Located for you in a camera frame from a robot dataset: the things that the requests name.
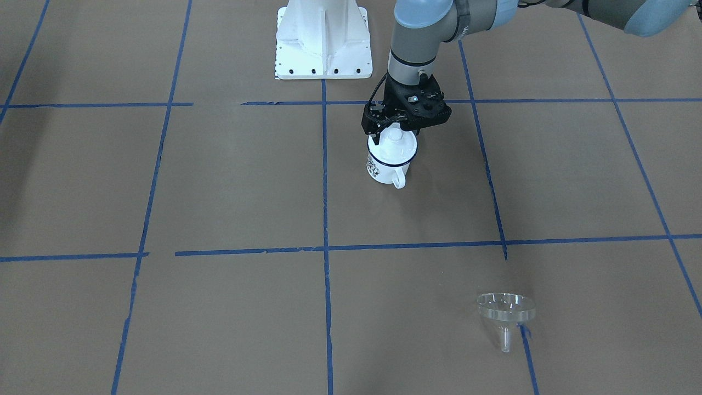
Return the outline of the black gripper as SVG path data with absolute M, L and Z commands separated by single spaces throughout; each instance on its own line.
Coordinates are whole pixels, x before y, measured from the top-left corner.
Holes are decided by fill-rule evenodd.
M 387 72 L 364 106 L 361 127 L 378 146 L 383 130 L 394 123 L 419 137 L 422 128 L 446 123 L 452 112 L 434 76 L 421 74 L 418 85 L 405 85 Z

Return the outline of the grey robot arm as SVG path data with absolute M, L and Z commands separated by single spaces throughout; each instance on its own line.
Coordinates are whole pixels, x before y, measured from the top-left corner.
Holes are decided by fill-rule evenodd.
M 391 125 L 404 132 L 446 123 L 452 113 L 433 75 L 442 43 L 496 29 L 511 21 L 519 8 L 539 1 L 398 1 L 388 70 L 378 86 L 380 104 L 368 101 L 361 126 L 372 142 Z M 690 6 L 689 1 L 547 1 L 624 33 L 651 37 L 664 31 Z

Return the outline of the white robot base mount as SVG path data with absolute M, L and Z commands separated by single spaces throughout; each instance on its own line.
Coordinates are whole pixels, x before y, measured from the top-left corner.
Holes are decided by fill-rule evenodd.
M 346 80 L 372 74 L 368 13 L 356 1 L 289 1 L 278 9 L 275 78 Z

